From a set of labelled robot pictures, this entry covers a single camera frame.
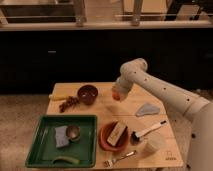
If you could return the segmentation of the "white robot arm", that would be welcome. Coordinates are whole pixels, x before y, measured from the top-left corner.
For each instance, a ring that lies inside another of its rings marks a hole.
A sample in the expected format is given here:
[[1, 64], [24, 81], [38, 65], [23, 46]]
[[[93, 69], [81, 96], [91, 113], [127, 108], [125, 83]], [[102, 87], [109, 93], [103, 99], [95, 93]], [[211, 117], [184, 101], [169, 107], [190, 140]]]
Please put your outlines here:
[[137, 84], [171, 105], [192, 123], [185, 171], [213, 171], [213, 101], [151, 76], [147, 69], [143, 58], [123, 63], [112, 86], [113, 99], [123, 101]]

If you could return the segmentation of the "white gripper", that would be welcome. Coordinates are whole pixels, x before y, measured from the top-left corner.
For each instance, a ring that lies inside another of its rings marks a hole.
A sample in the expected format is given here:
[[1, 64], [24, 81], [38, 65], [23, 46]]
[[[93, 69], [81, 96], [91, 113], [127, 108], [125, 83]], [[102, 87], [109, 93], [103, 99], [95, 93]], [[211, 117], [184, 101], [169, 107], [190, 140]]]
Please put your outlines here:
[[133, 83], [131, 81], [126, 80], [123, 76], [118, 77], [114, 86], [112, 87], [112, 98], [117, 99], [117, 92], [119, 92], [122, 93], [121, 101], [124, 101], [132, 87]]

